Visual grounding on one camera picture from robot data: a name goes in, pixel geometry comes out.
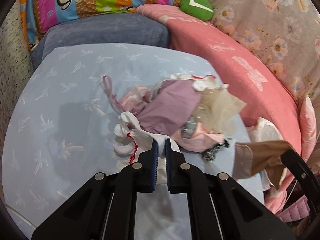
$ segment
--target green cushion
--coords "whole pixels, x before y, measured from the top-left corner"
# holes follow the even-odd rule
[[[204,22],[213,16],[213,7],[208,0],[181,0],[180,10]]]

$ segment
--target pile of clothes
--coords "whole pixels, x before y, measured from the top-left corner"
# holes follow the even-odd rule
[[[114,132],[132,141],[114,145],[119,155],[131,156],[129,163],[137,161],[141,152],[150,150],[153,139],[158,142],[161,154],[167,138],[172,141],[173,150],[180,151],[183,147],[213,161],[218,151],[230,146],[228,136],[237,128],[235,117],[246,106],[228,92],[228,84],[218,85],[213,75],[172,74],[151,88],[134,85],[120,100],[112,93],[111,77],[104,76],[103,83],[111,104],[120,113]],[[286,174],[280,156],[293,149],[288,142],[234,145],[233,178],[249,178],[264,171],[270,184],[279,188]]]
[[[109,76],[104,83],[113,106],[132,113],[144,131],[168,135],[179,146],[210,161],[223,147],[229,147],[226,136],[236,132],[234,117],[246,106],[228,92],[227,84],[218,86],[213,75],[172,74],[152,88],[133,86],[119,101],[111,93]]]

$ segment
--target pink blanket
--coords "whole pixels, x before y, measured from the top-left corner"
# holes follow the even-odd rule
[[[146,4],[136,13],[161,22],[171,32],[171,48],[208,60],[229,92],[247,103],[241,112],[246,126],[255,126],[258,117],[273,122],[284,140],[301,153],[301,132],[298,107],[292,95],[251,52],[210,23],[202,22],[168,5]],[[271,191],[266,206],[280,211],[286,198],[285,189],[292,181],[287,174],[283,187]]]

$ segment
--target white cloth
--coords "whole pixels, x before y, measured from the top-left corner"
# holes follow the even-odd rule
[[[262,117],[258,118],[256,126],[247,127],[247,132],[252,142],[283,140],[277,127],[272,122]]]
[[[192,87],[196,91],[203,91],[206,89],[215,89],[218,87],[217,79],[213,75],[207,75],[205,77],[197,77],[190,74],[171,74],[170,79],[178,79],[178,80],[194,80]],[[226,89],[229,87],[228,84],[223,84],[222,88]]]
[[[170,139],[171,149],[176,152],[180,152],[179,146],[174,140],[172,140],[167,135],[162,134],[153,134],[150,132],[144,131],[139,124],[138,119],[130,112],[123,112],[118,117],[119,124],[116,125],[114,132],[117,136],[121,138],[127,138],[127,134],[130,132],[130,136],[138,145],[138,150],[135,155],[133,162],[138,161],[139,154],[145,151],[148,151],[152,147],[153,139],[157,141],[159,146],[159,158],[158,158],[158,170],[157,170],[157,184],[166,184],[166,164],[164,156],[164,142],[166,139]],[[134,129],[130,130],[128,124],[134,126]],[[134,152],[135,144],[134,142],[129,143],[128,145],[119,145],[114,144],[114,148],[119,155],[128,156],[132,155]],[[117,167],[124,168],[129,165],[128,160],[118,161]]]

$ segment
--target light blue bedsheet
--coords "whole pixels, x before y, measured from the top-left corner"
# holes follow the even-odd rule
[[[114,152],[118,114],[105,95],[103,75],[110,75],[121,98],[135,84],[150,86],[172,73],[213,74],[203,58],[159,47],[90,44],[56,48],[26,85],[5,138],[3,188],[5,202],[39,226],[95,173],[117,173],[129,157]],[[237,117],[239,142],[248,142]],[[199,153],[186,161],[206,173],[232,173],[234,148],[219,152],[214,162]],[[239,181],[263,203],[260,176]],[[32,228],[15,217],[30,236]],[[138,194],[137,240],[190,240],[186,194],[170,195],[165,184],[153,194]]]

